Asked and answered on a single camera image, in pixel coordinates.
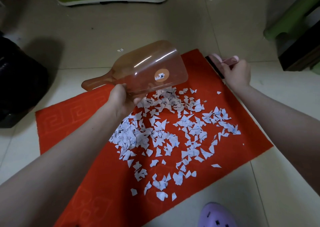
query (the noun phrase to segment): purple shoe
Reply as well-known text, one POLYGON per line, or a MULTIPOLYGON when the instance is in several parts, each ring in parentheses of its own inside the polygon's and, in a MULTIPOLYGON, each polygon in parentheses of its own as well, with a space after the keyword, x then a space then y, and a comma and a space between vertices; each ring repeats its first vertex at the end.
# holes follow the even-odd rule
POLYGON ((237 224, 224 206, 208 203, 201 210, 198 227, 237 227, 237 224))

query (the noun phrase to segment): dustpan handle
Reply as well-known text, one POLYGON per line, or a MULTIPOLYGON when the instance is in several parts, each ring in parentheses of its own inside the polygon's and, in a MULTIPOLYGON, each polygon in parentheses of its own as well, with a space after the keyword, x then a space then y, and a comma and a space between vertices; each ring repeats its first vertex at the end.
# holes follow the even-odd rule
POLYGON ((112 76, 111 76, 111 71, 106 73, 105 75, 92 78, 92 79, 87 79, 84 82, 82 82, 81 87, 85 89, 86 91, 92 91, 93 89, 103 86, 106 84, 112 84, 112 76))

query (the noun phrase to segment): red mat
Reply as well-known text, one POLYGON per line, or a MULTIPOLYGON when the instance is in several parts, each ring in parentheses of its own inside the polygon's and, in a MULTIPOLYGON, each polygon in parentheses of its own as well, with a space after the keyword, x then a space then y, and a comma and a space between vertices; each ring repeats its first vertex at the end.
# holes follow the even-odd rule
MULTIPOLYGON (((144 187, 148 181, 152 183, 155 173, 158 181, 169 172, 171 177, 174 172, 178 173, 175 163, 181 161, 181 150, 186 150, 184 143, 187 139, 184 132, 178 131, 178 128, 172 125, 178 121, 177 113, 172 114, 164 109, 160 117, 170 121, 166 125, 166 131, 178 136, 179 148, 174 148, 171 156, 157 157, 159 163, 152 168, 149 165, 151 160, 155 159, 155 151, 151 157, 146 157, 141 155, 143 148, 134 148, 137 156, 131 157, 135 159, 133 165, 138 160, 148 173, 145 179, 137 182, 134 168, 128 168, 126 161, 119 160, 114 144, 107 143, 55 226, 142 226, 272 147, 198 50, 183 54, 182 59, 189 79, 178 85, 177 90, 197 89, 197 93, 192 96, 195 99, 207 100, 204 103, 205 111, 195 113, 195 116, 201 118, 201 113, 210 112, 215 106, 225 108, 232 118, 228 122, 238 124, 241 135, 221 137, 213 156, 202 163, 192 160, 186 168, 187 171, 196 171, 197 177, 183 179, 181 186, 170 180, 164 190, 169 195, 165 201, 162 202, 156 197, 159 190, 155 187, 149 189, 144 196, 144 187), (166 165, 161 164, 162 159, 167 162, 166 165), (222 168, 213 168, 211 164, 219 164, 222 168), (131 188, 136 189, 138 195, 132 196, 131 188), (171 201, 173 192, 177 194, 177 198, 171 201)), ((107 101, 111 89, 111 86, 103 86, 36 112, 41 154, 88 120, 107 101)), ((147 128, 150 127, 148 119, 144 119, 144 124, 147 128)), ((208 152, 214 135, 221 132, 222 127, 207 124, 202 128, 208 132, 208 138, 202 142, 201 148, 208 152)), ((149 148, 154 150, 151 140, 149 144, 149 148)))

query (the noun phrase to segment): orange round sticker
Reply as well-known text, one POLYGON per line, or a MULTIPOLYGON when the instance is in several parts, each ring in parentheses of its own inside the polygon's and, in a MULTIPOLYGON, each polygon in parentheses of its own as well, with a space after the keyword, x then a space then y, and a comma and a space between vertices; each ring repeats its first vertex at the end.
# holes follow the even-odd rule
POLYGON ((168 78, 169 78, 169 70, 167 70, 166 68, 159 69, 154 74, 154 79, 155 79, 156 82, 162 82, 162 81, 165 81, 168 78))

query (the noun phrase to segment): black trash bag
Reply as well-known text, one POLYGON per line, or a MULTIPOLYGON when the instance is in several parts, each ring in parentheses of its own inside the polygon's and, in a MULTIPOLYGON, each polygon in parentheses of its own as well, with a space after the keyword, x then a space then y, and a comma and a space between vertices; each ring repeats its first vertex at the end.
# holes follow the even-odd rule
POLYGON ((47 90, 47 69, 0 37, 0 128, 13 127, 47 90))

